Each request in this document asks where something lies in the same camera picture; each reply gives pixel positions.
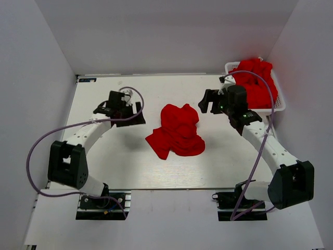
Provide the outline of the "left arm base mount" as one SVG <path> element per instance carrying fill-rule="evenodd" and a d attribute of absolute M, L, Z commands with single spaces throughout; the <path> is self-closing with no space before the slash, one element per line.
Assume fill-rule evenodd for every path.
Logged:
<path fill-rule="evenodd" d="M 115 198 L 123 207 L 126 216 L 131 205 L 131 191 L 109 191 L 109 195 Z M 94 221 L 124 221 L 126 218 L 114 200 L 91 199 L 87 195 L 81 195 L 76 211 L 76 220 Z"/>

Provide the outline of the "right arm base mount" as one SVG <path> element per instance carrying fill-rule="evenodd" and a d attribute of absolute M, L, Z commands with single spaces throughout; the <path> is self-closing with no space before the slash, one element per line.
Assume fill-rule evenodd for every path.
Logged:
<path fill-rule="evenodd" d="M 217 215 L 218 221 L 230 221 L 231 215 L 237 204 L 238 198 L 235 198 L 234 192 L 217 192 L 212 195 L 212 199 L 217 204 Z M 248 200 L 244 197 L 236 211 L 236 215 L 251 208 L 252 206 L 259 203 L 257 200 Z M 253 210 L 247 212 L 246 214 L 240 216 L 236 221 L 266 221 L 266 207 L 264 203 Z"/>

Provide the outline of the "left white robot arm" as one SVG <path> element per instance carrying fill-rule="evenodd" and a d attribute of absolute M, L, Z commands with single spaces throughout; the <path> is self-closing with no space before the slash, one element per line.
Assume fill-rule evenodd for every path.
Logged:
<path fill-rule="evenodd" d="M 132 102 L 134 93 L 138 90 L 129 86 L 110 91 L 108 99 L 94 109 L 90 120 L 83 123 L 77 132 L 51 145 L 47 173 L 50 181 L 92 196 L 92 202 L 99 208 L 109 204 L 108 186 L 89 175 L 86 156 L 112 127 L 145 124 L 144 101 Z"/>

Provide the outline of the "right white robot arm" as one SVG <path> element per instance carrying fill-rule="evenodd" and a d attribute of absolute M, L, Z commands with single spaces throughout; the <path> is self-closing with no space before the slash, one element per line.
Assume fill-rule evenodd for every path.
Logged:
<path fill-rule="evenodd" d="M 230 125 L 258 151 L 271 170 L 270 182 L 252 179 L 235 186 L 234 201 L 238 206 L 246 208 L 253 201 L 267 201 L 284 209 L 313 199 L 314 166 L 298 160 L 268 133 L 262 118 L 249 109 L 244 87 L 207 89 L 198 107 L 203 114 L 225 114 Z"/>

